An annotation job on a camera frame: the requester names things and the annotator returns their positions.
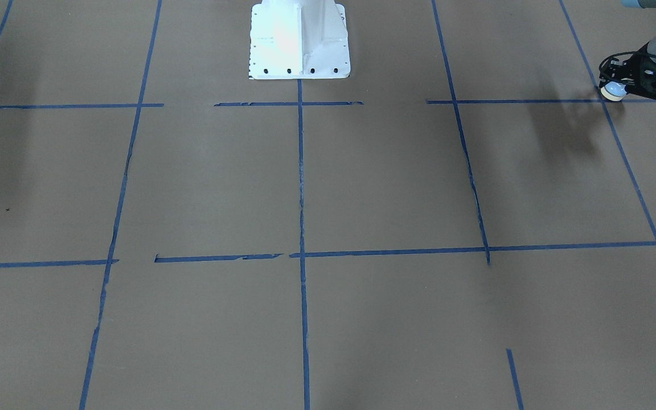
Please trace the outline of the white blue call bell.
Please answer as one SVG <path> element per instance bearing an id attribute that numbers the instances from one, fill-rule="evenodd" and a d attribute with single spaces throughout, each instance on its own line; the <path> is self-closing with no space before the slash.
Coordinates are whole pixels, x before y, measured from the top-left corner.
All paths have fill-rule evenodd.
<path id="1" fill-rule="evenodd" d="M 626 85 L 616 81 L 602 81 L 599 91 L 604 99 L 611 102 L 620 102 L 628 95 Z"/>

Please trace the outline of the brown paper table cover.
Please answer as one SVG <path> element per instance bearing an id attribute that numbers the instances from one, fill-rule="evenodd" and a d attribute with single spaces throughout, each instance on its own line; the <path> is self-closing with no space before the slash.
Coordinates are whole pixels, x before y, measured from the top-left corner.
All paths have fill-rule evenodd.
<path id="1" fill-rule="evenodd" d="M 0 1 L 0 409 L 656 409 L 656 10 L 344 5 Z"/>

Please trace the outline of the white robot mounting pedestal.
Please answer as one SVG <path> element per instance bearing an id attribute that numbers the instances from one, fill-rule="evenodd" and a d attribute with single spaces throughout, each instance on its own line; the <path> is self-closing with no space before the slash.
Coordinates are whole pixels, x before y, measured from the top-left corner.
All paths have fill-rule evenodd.
<path id="1" fill-rule="evenodd" d="M 248 78 L 349 77 L 349 32 L 341 3 L 262 1 L 253 5 L 251 18 Z"/>

